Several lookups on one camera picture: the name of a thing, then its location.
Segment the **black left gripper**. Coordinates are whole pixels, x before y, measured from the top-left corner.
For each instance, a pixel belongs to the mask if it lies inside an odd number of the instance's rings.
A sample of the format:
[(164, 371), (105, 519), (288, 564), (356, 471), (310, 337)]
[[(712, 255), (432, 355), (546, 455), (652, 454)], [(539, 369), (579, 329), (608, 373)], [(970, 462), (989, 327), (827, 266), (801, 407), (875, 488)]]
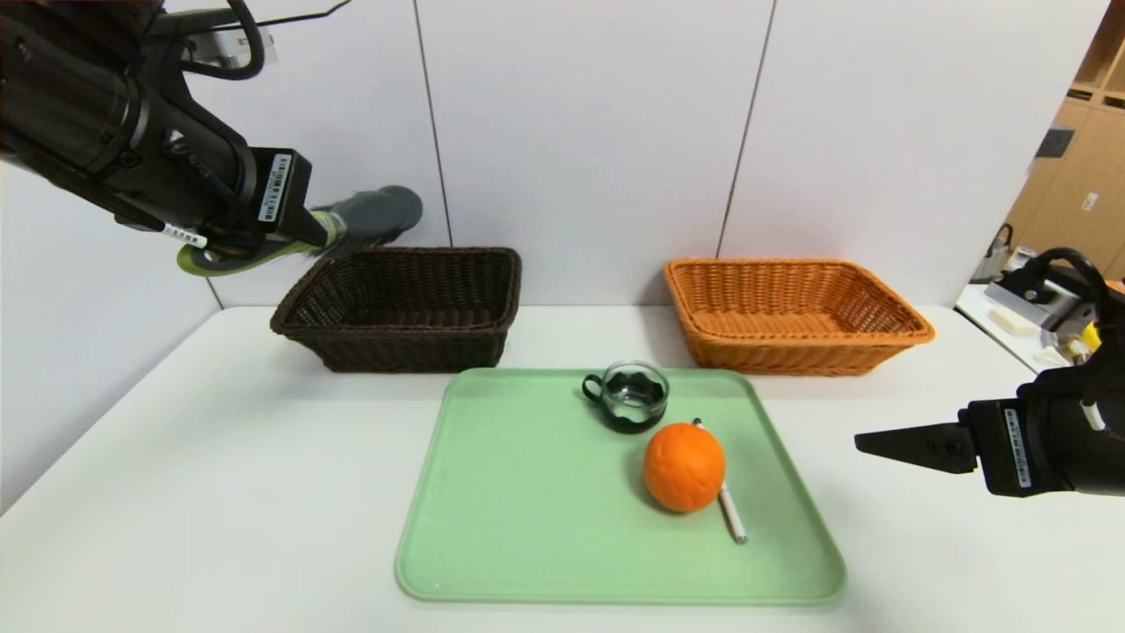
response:
[(304, 205), (310, 165), (296, 150), (252, 147), (228, 124), (192, 105), (168, 125), (168, 159), (220, 205), (206, 225), (325, 247), (328, 229)]

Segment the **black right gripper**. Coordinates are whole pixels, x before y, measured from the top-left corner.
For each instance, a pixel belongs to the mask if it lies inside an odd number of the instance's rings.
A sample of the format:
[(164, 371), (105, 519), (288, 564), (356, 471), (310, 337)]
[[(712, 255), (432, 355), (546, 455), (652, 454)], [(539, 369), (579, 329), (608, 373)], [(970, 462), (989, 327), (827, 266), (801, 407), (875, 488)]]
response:
[(969, 403), (958, 422), (854, 436), (861, 453), (950, 474), (983, 469), (988, 492), (1120, 497), (1122, 391), (1020, 388), (1012, 399)]

